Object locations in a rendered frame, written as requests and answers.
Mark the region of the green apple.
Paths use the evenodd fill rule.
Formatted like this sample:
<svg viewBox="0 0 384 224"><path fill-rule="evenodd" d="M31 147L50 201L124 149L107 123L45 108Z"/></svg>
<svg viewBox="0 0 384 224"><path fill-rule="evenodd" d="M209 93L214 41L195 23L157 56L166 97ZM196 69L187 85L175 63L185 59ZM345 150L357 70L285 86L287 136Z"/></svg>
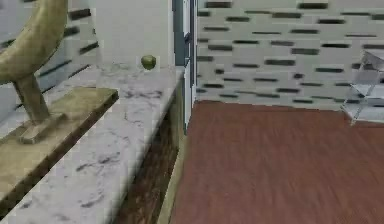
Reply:
<svg viewBox="0 0 384 224"><path fill-rule="evenodd" d="M145 55L141 58L141 65L146 70L152 70L156 63L156 58L153 55Z"/></svg>

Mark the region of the white fridge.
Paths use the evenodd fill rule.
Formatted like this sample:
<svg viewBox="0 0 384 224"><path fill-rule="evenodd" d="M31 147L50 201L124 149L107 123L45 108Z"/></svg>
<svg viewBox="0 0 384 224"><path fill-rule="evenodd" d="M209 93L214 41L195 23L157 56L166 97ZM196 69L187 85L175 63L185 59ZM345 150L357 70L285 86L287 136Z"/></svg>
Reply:
<svg viewBox="0 0 384 224"><path fill-rule="evenodd" d="M192 115L197 91L197 0L172 0L175 65L184 68L184 129ZM184 36L191 33L191 43Z"/></svg>

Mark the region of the brass sink basin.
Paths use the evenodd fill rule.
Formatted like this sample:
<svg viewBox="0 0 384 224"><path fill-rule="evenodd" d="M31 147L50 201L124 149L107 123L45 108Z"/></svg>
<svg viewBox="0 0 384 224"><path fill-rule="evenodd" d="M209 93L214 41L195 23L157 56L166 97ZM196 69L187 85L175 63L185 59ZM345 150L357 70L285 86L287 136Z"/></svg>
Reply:
<svg viewBox="0 0 384 224"><path fill-rule="evenodd" d="M0 219L39 182L116 102L118 91L75 87L49 106L52 120L31 122L0 139Z"/></svg>

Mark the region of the marble top wooden counter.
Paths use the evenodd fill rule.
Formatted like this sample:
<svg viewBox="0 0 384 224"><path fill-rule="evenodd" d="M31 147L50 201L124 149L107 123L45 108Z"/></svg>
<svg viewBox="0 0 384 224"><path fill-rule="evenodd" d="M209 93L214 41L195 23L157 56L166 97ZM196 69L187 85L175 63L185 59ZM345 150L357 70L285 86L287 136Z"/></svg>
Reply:
<svg viewBox="0 0 384 224"><path fill-rule="evenodd" d="M77 86L116 89L119 99L0 224L110 224L184 73L90 66L47 91L48 102Z"/></svg>

